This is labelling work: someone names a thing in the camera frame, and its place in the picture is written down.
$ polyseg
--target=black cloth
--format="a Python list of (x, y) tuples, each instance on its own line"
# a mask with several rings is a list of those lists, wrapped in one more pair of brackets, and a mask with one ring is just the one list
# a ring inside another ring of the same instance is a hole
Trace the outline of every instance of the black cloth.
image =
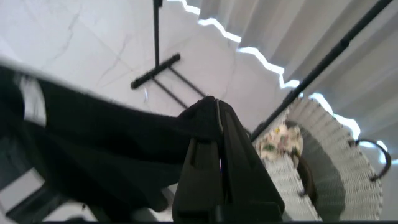
[(41, 127), (21, 117), (24, 104), (12, 83), (15, 74), (0, 68), (0, 82), (13, 85), (0, 90), (2, 134), (17, 133), (46, 183), (88, 205), (111, 212), (161, 211), (167, 201), (160, 190), (178, 182), (190, 139), (222, 141), (213, 97), (170, 117), (38, 79), (47, 117)]

